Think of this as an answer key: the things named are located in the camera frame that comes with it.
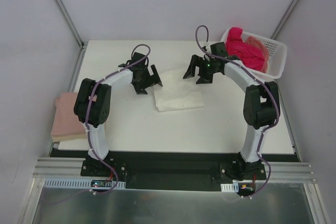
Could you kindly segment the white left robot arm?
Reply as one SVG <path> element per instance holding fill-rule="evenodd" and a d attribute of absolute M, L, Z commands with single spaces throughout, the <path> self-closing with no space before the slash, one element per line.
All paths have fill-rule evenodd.
<path fill-rule="evenodd" d="M 118 70 L 100 80 L 82 80 L 74 105 L 74 114 L 82 123 L 89 143 L 88 157 L 99 176 L 116 177 L 109 161 L 105 124 L 110 114 L 112 91 L 131 84 L 137 95 L 146 95 L 147 88 L 162 86 L 155 65 L 149 65 L 149 54 L 133 51 L 131 58 L 118 65 Z"/>

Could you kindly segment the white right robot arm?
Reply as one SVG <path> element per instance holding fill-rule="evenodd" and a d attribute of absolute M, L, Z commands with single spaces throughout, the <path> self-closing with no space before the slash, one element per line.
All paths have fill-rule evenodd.
<path fill-rule="evenodd" d="M 250 178 L 262 169 L 261 149 L 266 133 L 275 127 L 280 118 L 278 85 L 264 82 L 244 67 L 235 55 L 229 55 L 225 45 L 218 42 L 203 46 L 204 55 L 192 55 L 184 79 L 198 76 L 197 84 L 211 84 L 213 75 L 221 73 L 232 79 L 245 93 L 243 117 L 247 132 L 237 159 L 225 169 L 227 177 L 235 180 Z"/>

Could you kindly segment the cream white t shirt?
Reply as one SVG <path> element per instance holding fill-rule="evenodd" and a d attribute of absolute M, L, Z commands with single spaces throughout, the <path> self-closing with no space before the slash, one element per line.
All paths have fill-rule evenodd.
<path fill-rule="evenodd" d="M 155 105 L 160 112 L 202 108 L 204 101 L 194 80 L 183 79 L 184 70 L 175 69 L 160 75 L 162 85 L 154 86 Z"/>

